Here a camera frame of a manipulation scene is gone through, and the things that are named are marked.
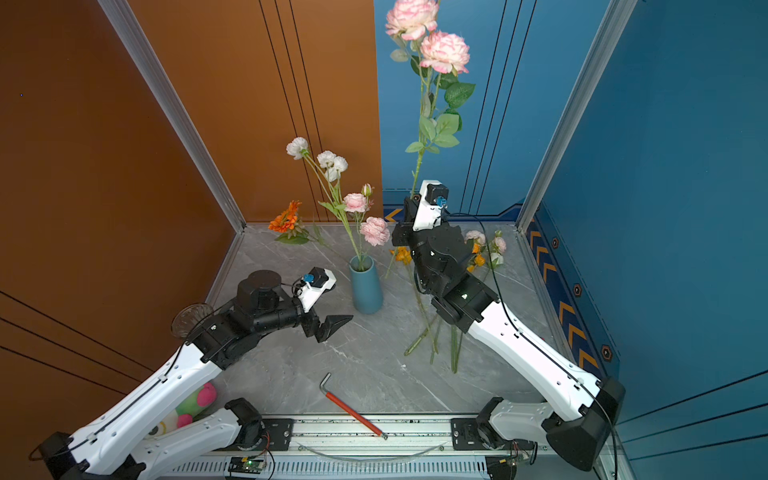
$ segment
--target blue wall panel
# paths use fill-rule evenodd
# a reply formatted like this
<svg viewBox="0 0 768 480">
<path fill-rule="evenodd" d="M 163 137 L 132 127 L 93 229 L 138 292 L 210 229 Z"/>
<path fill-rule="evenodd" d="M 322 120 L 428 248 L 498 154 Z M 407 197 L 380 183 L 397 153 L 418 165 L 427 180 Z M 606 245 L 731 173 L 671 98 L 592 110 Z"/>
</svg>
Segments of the blue wall panel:
<svg viewBox="0 0 768 480">
<path fill-rule="evenodd" d="M 765 2 L 638 2 L 546 193 L 618 349 L 622 419 L 766 368 L 766 25 Z M 758 377 L 620 433 L 631 439 L 763 402 L 768 385 Z M 732 415 L 627 451 L 639 458 L 757 435 L 768 432 L 766 415 Z M 752 440 L 633 466 L 641 480 L 720 478 L 721 458 L 758 442 L 764 448 Z M 762 471 L 744 455 L 730 460 L 738 473 L 722 478 Z"/>
<path fill-rule="evenodd" d="M 404 150 L 418 135 L 419 82 L 408 64 L 389 57 L 396 46 L 385 24 L 393 4 L 376 0 L 376 56 L 384 203 L 397 205 L 410 191 L 415 168 L 416 154 Z M 474 213 L 487 197 L 480 213 L 496 215 L 526 195 L 607 4 L 451 0 L 442 5 L 439 29 L 463 36 L 470 46 L 470 73 L 460 80 L 477 88 L 460 109 L 461 144 L 425 155 L 420 178 L 447 184 L 454 210 L 469 211 L 471 204 Z"/>
</svg>

